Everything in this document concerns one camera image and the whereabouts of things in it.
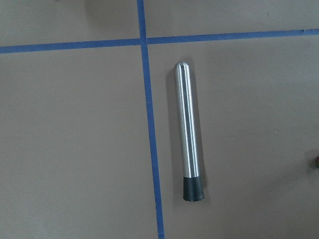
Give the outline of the red strawberry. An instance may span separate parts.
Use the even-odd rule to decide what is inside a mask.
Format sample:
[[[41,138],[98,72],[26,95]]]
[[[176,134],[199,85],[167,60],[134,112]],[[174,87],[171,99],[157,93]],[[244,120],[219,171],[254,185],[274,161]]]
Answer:
[[[319,169],[319,157],[317,157],[315,161],[316,161],[316,168]]]

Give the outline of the steel muddler black tip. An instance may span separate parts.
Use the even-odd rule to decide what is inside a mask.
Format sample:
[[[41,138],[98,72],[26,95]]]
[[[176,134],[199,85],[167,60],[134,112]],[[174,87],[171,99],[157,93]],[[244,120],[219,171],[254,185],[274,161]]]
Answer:
[[[190,69],[187,63],[176,63],[174,79],[183,165],[183,199],[198,202],[204,199],[204,192],[199,170]]]

